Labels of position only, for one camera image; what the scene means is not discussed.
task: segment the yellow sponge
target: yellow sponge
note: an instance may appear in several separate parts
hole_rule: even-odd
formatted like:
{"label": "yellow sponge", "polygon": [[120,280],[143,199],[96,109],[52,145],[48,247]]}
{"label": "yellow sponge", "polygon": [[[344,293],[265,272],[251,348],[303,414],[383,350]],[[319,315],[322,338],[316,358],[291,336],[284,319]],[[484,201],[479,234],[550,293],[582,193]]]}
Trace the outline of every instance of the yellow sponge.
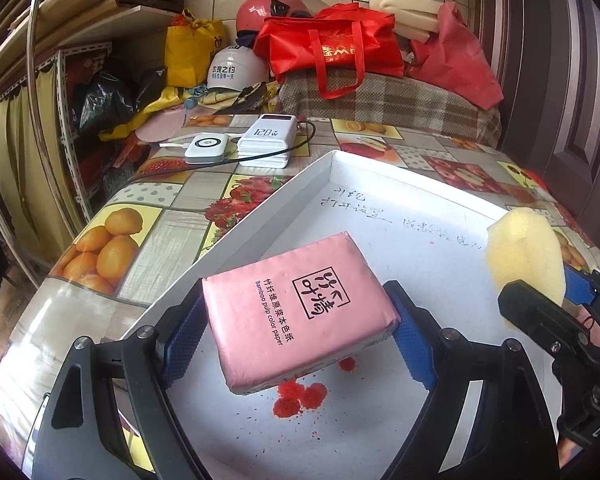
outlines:
{"label": "yellow sponge", "polygon": [[507,283],[523,280],[562,306],[566,284],[560,243],[547,219],[520,207],[488,231],[487,266],[498,294]]}

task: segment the dark wood door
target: dark wood door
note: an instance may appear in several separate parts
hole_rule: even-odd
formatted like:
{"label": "dark wood door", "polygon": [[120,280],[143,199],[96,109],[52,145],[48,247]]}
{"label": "dark wood door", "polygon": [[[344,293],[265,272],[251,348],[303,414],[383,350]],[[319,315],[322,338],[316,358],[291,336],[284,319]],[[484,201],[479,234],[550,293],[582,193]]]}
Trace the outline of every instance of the dark wood door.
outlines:
{"label": "dark wood door", "polygon": [[482,19],[506,26],[481,40],[505,95],[500,149],[600,247],[600,10],[593,0],[495,1]]}

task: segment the blue textured pad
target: blue textured pad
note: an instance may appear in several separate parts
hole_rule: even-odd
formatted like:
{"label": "blue textured pad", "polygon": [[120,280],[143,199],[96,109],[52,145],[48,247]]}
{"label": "blue textured pad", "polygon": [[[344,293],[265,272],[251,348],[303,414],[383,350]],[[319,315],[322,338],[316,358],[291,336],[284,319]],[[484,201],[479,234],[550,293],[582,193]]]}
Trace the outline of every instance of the blue textured pad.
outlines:
{"label": "blue textured pad", "polygon": [[164,348],[166,366],[160,379],[165,388],[184,377],[207,323],[205,300],[200,291],[200,295],[194,300],[193,306]]}
{"label": "blue textured pad", "polygon": [[394,340],[409,369],[411,377],[431,391],[438,382],[438,375],[434,368],[433,350],[418,326],[411,319],[406,307],[396,294],[387,291],[391,302],[400,314],[401,322],[394,332]]}
{"label": "blue textured pad", "polygon": [[565,297],[576,305],[591,304],[596,295],[591,290],[589,280],[571,266],[564,266],[564,279],[567,283]]}

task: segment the metal screw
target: metal screw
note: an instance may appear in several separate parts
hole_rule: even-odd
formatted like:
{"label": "metal screw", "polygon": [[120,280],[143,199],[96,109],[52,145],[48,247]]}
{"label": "metal screw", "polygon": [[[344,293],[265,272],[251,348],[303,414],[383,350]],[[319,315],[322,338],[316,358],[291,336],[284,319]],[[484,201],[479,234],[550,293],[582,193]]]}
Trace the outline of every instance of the metal screw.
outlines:
{"label": "metal screw", "polygon": [[455,341],[460,337],[460,333],[455,328],[443,328],[442,337],[448,341]]}
{"label": "metal screw", "polygon": [[597,384],[593,387],[592,391],[593,402],[598,404],[600,402],[600,386]]}
{"label": "metal screw", "polygon": [[89,337],[83,335],[74,341],[74,348],[76,350],[82,350],[85,346],[89,344]]}
{"label": "metal screw", "polygon": [[153,333],[154,333],[154,327],[152,327],[151,325],[141,326],[138,329],[138,337],[140,339],[147,339],[148,337],[151,337],[151,335]]}
{"label": "metal screw", "polygon": [[507,347],[514,352],[520,352],[522,350],[522,344],[517,339],[507,339]]}

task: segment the white tray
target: white tray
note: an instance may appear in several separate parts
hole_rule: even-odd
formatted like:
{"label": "white tray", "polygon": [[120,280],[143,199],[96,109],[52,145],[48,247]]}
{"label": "white tray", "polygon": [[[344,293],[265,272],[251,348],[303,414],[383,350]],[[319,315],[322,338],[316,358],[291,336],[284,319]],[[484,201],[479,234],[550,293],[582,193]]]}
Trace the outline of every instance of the white tray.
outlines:
{"label": "white tray", "polygon": [[[330,152],[225,235],[130,332],[155,324],[200,277],[348,231],[380,282],[398,280],[440,326],[496,345],[507,337],[519,339],[555,423],[561,390],[551,374],[551,359],[523,333],[504,325],[484,260],[487,227],[504,213],[411,171]],[[427,391],[411,379],[392,338],[365,349],[355,360],[353,372],[334,365],[301,380],[325,384],[328,396],[318,410],[280,419],[272,414],[275,388],[250,396],[229,391],[207,329],[185,377],[168,394],[190,442],[203,451],[203,462],[218,478],[380,478],[407,437]],[[460,462],[479,396],[480,382],[472,383],[442,469]],[[133,421],[128,408],[120,409]],[[216,461],[228,467],[218,468]]]}

